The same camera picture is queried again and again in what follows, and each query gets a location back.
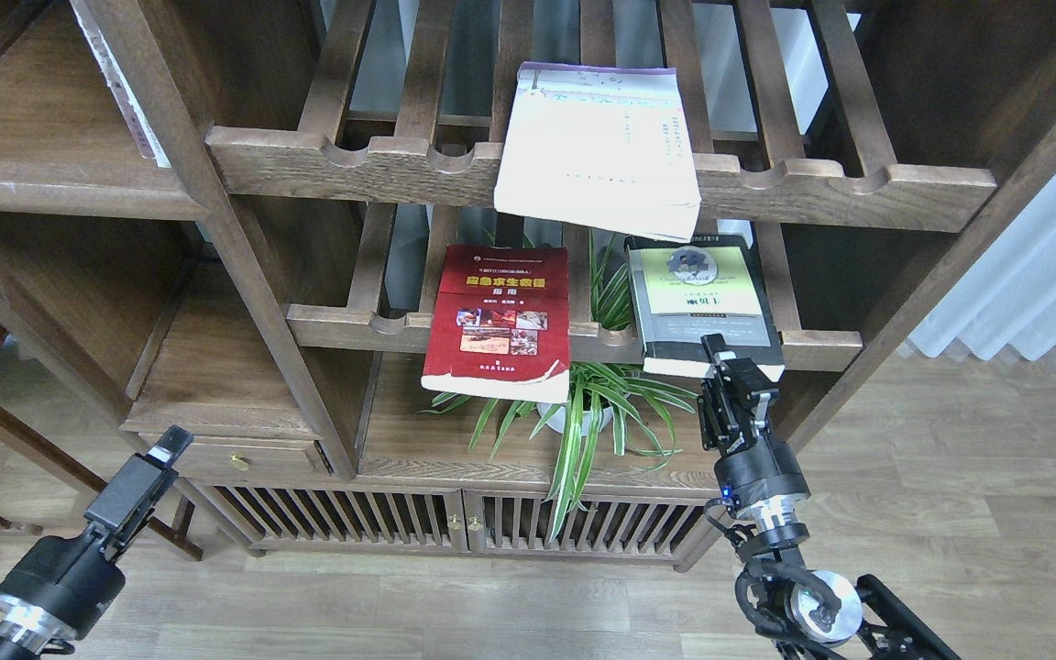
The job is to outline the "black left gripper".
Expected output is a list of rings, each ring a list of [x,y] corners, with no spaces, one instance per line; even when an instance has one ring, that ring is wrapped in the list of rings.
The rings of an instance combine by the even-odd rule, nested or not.
[[[0,636],[10,642],[81,640],[125,585],[117,560],[171,487],[171,468],[194,435],[171,425],[146,455],[131,456],[84,510],[75,538],[43,536],[0,582]]]

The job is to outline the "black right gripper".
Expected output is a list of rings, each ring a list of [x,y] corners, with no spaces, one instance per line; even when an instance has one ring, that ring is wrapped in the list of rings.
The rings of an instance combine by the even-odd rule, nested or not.
[[[808,499],[792,448],[774,435],[768,410],[779,389],[749,358],[738,358],[721,334],[700,339],[708,370],[697,408],[704,448],[720,450],[715,473],[729,515],[793,515]]]

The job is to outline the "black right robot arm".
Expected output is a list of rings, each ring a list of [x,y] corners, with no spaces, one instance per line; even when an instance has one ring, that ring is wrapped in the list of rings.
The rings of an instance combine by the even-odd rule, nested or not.
[[[792,448],[774,435],[768,409],[778,388],[722,335],[704,335],[709,359],[698,414],[701,444],[720,451],[722,527],[744,567],[734,593],[744,618],[784,659],[838,657],[857,639],[873,659],[953,659],[954,652],[872,574],[856,581],[809,569],[799,547],[809,538],[797,517],[808,482]]]

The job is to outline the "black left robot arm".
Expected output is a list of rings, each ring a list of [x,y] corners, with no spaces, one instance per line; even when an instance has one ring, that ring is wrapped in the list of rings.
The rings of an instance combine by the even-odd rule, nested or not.
[[[169,426],[146,454],[134,454],[84,510],[75,538],[48,535],[0,582],[0,659],[71,655],[126,584],[117,561],[180,477],[173,464],[193,434]]]

